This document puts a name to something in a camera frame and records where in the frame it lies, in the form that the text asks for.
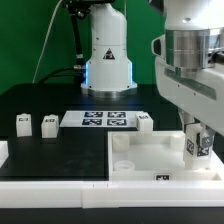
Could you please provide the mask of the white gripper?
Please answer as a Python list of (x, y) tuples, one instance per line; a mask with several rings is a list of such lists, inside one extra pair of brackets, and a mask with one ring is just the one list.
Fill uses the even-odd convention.
[(181, 77), (165, 61), (165, 36), (152, 41), (155, 58), (155, 76), (162, 97), (182, 109), (179, 111), (182, 127), (201, 123), (200, 146), (212, 147), (215, 131), (224, 135), (224, 65), (196, 72), (193, 79)]

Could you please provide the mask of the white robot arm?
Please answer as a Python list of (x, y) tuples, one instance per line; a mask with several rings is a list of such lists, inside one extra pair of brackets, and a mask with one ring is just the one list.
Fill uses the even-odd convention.
[[(164, 34), (152, 42), (157, 88), (180, 109), (184, 129), (199, 123), (197, 144), (224, 136), (224, 0), (149, 0), (166, 17)], [(106, 1), (90, 3), (92, 56), (84, 93), (117, 97), (134, 90), (126, 53), (127, 23)]]

